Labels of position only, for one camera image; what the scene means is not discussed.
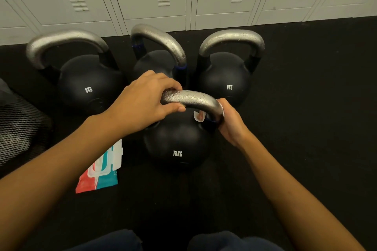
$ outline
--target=gym floor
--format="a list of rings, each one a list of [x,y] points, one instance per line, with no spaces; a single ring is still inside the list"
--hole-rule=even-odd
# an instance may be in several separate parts
[[[243,27],[259,33],[266,51],[239,107],[249,129],[367,250],[377,249],[377,17]],[[171,33],[195,68],[202,41],[214,30]],[[135,64],[129,36],[104,38],[121,69]],[[158,46],[147,42],[149,50]],[[225,44],[246,58],[244,44]],[[69,44],[47,53],[60,67],[95,53]],[[25,45],[0,47],[0,77],[52,117],[53,144],[84,120],[59,102],[55,88],[25,57]],[[294,250],[242,154],[217,133],[208,159],[190,172],[153,165],[142,133],[123,139],[119,184],[75,194],[75,185],[21,250],[63,250],[127,228],[145,250],[185,250],[198,233],[230,230]]]

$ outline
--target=forearm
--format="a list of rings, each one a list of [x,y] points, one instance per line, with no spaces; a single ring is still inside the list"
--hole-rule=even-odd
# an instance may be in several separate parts
[[[14,249],[64,191],[121,136],[102,115],[0,181],[0,247]]]
[[[299,250],[364,250],[331,212],[251,133],[242,141],[240,149]]]

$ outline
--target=chrome kettlebell handle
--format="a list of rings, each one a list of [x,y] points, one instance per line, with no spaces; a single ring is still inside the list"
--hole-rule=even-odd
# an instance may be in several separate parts
[[[178,102],[186,107],[197,108],[207,112],[211,120],[219,121],[223,114],[221,104],[212,96],[198,91],[166,90],[161,97],[161,104]]]
[[[210,49],[222,42],[241,42],[247,43],[255,49],[253,57],[261,58],[264,53],[264,40],[258,33],[250,30],[221,30],[209,35],[200,45],[199,55],[209,57]]]
[[[131,29],[132,48],[144,48],[143,38],[149,39],[163,46],[175,59],[177,66],[184,68],[187,65],[186,54],[181,45],[168,33],[147,24],[137,24]]]
[[[113,58],[109,46],[101,37],[83,30],[64,30],[36,36],[27,44],[26,56],[36,69],[42,70],[49,66],[43,59],[43,54],[47,49],[71,42],[89,43],[96,47],[98,53],[106,53],[108,54],[106,57]],[[116,66],[115,60],[110,60],[109,63],[111,67]]]

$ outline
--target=8kg kettlebell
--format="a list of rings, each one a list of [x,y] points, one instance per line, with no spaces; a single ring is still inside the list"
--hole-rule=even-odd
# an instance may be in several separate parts
[[[185,112],[176,112],[144,131],[144,143],[153,159],[174,167],[192,168],[208,156],[212,136],[222,120],[220,103],[202,92],[165,91],[161,104],[178,102]],[[195,109],[205,111],[203,122],[194,119]]]
[[[44,57],[47,49],[70,42],[85,42],[96,47],[98,55],[80,55],[66,62],[60,70]],[[81,30],[65,30],[37,36],[26,46],[31,64],[57,85],[64,104],[89,115],[105,111],[127,85],[106,42]]]
[[[242,42],[252,51],[246,61],[235,54],[209,51],[221,42]],[[264,52],[262,37],[249,30],[222,30],[209,35],[199,49],[194,88],[214,98],[225,97],[233,106],[241,104],[250,89],[251,75]]]
[[[143,38],[163,46],[166,50],[147,52]],[[164,73],[186,87],[187,60],[181,45],[168,33],[146,24],[135,25],[131,30],[131,43],[137,63],[134,67],[134,79],[148,70]]]

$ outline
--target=dark pants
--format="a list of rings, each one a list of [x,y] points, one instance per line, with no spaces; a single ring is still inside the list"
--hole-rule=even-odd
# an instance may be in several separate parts
[[[132,230],[111,232],[66,251],[143,251],[141,240]],[[283,251],[258,237],[239,238],[230,231],[194,236],[187,251]]]

